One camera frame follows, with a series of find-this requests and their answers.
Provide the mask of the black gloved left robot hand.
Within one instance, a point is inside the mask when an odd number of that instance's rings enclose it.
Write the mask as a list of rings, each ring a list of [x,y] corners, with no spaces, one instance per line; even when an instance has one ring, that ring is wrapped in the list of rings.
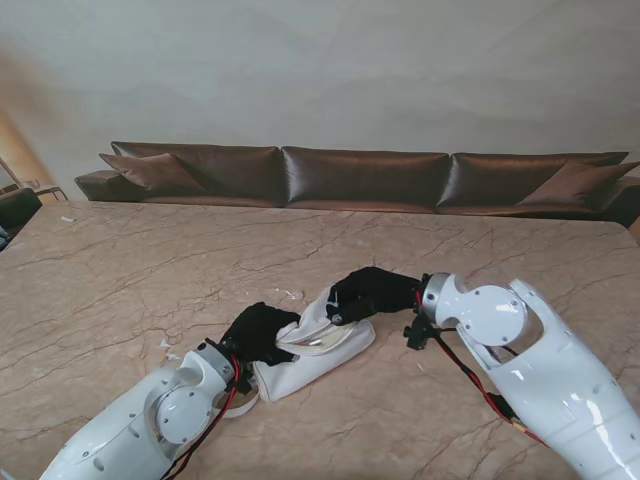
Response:
[[[247,307],[222,336],[220,343],[242,362],[269,366],[292,362],[294,355],[276,346],[281,329],[297,327],[300,316],[258,302]]]

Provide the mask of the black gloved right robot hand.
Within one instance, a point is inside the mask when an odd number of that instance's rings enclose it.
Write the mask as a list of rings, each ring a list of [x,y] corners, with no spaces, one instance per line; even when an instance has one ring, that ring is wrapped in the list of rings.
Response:
[[[326,300],[326,317],[343,326],[377,313],[412,309],[420,280],[378,267],[364,267],[335,283]]]

